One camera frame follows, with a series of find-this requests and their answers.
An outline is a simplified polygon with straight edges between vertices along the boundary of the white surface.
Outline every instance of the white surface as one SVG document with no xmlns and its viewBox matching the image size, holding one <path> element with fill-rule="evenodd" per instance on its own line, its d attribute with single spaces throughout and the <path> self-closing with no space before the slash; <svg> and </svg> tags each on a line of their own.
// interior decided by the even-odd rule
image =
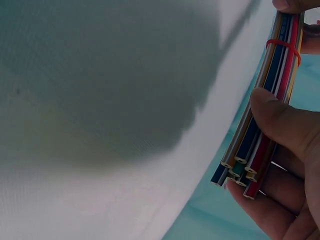
<svg viewBox="0 0 320 240">
<path fill-rule="evenodd" d="M 219 53 L 249 3 L 0 6 L 0 238 L 161 239 L 264 50 L 265 0 Z"/>
</svg>

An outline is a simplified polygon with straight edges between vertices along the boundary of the rubber band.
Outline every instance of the rubber band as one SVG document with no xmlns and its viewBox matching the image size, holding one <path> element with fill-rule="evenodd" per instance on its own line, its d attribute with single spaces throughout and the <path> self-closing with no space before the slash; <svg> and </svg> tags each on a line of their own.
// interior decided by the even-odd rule
<svg viewBox="0 0 320 240">
<path fill-rule="evenodd" d="M 296 57 L 298 58 L 298 67 L 301 64 L 301 56 L 300 53 L 297 51 L 296 47 L 286 41 L 281 41 L 279 39 L 269 39 L 266 42 L 266 48 L 269 46 L 269 44 L 276 44 L 276 45 L 282 45 L 285 46 L 286 48 L 290 49 L 291 51 L 294 52 L 294 54 L 296 55 Z"/>
</svg>

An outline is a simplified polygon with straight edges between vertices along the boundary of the finger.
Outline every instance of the finger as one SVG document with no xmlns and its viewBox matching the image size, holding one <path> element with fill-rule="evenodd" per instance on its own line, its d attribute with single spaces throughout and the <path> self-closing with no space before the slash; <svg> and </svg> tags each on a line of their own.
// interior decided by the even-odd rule
<svg viewBox="0 0 320 240">
<path fill-rule="evenodd" d="M 243 196 L 244 188 L 235 182 L 228 181 L 227 187 L 235 201 L 253 219 L 271 239 L 282 239 L 286 234 L 295 216 L 284 209 L 277 202 L 258 195 L 255 200 Z"/>
<path fill-rule="evenodd" d="M 314 37 L 308 33 L 304 35 L 300 52 L 302 54 L 320 54 L 320 36 Z"/>
<path fill-rule="evenodd" d="M 272 0 L 274 7 L 283 13 L 299 14 L 320 7 L 319 0 Z"/>
<path fill-rule="evenodd" d="M 274 164 L 268 169 L 261 191 L 296 216 L 306 201 L 304 182 Z"/>
<path fill-rule="evenodd" d="M 287 148 L 278 146 L 272 161 L 300 179 L 305 179 L 305 165 Z"/>
<path fill-rule="evenodd" d="M 320 143 L 320 113 L 293 108 L 263 88 L 250 97 L 253 117 L 270 139 L 305 162 Z"/>
<path fill-rule="evenodd" d="M 283 240 L 316 240 L 319 239 L 319 229 L 308 207 L 297 216 L 285 233 Z"/>
</svg>

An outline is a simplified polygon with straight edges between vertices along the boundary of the fingernail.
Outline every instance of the fingernail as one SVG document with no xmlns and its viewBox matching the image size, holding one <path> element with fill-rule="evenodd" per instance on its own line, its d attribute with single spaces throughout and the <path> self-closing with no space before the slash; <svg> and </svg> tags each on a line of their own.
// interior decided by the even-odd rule
<svg viewBox="0 0 320 240">
<path fill-rule="evenodd" d="M 257 87 L 252 91 L 251 100 L 259 103 L 267 103 L 277 100 L 277 98 L 268 90 L 262 87 Z"/>
<path fill-rule="evenodd" d="M 272 0 L 273 6 L 279 10 L 283 11 L 290 7 L 288 0 Z"/>
</svg>

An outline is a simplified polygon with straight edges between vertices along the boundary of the pencil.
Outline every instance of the pencil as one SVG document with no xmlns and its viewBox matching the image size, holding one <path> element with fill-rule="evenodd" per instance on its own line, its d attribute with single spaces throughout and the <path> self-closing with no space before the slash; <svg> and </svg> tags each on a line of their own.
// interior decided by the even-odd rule
<svg viewBox="0 0 320 240">
<path fill-rule="evenodd" d="M 229 169 L 229 173 L 235 177 L 240 177 L 245 170 L 245 164 L 237 161 L 233 168 Z"/>
<path fill-rule="evenodd" d="M 224 184 L 227 176 L 228 176 L 228 168 L 219 164 L 219 166 L 214 172 L 213 177 L 211 178 L 211 182 L 214 185 L 221 187 Z"/>
<path fill-rule="evenodd" d="M 228 180 L 231 180 L 233 182 L 236 182 L 237 181 L 237 177 L 236 176 L 233 176 L 231 175 L 230 173 L 228 173 L 227 177 L 226 177 Z"/>
<path fill-rule="evenodd" d="M 251 181 L 248 186 L 245 188 L 245 191 L 243 193 L 243 196 L 245 196 L 248 199 L 254 200 L 260 190 L 260 187 L 262 185 L 262 182 L 267 174 L 268 168 L 271 164 L 270 159 L 272 159 L 275 152 L 275 148 L 273 148 L 273 151 L 270 155 L 266 156 L 268 160 L 266 160 L 266 168 L 261 172 L 261 175 L 257 179 L 257 182 Z"/>
<path fill-rule="evenodd" d="M 236 178 L 236 183 L 238 185 L 246 187 L 250 183 L 250 180 L 246 178 L 246 173 L 246 171 L 243 171 L 242 175 Z"/>
</svg>

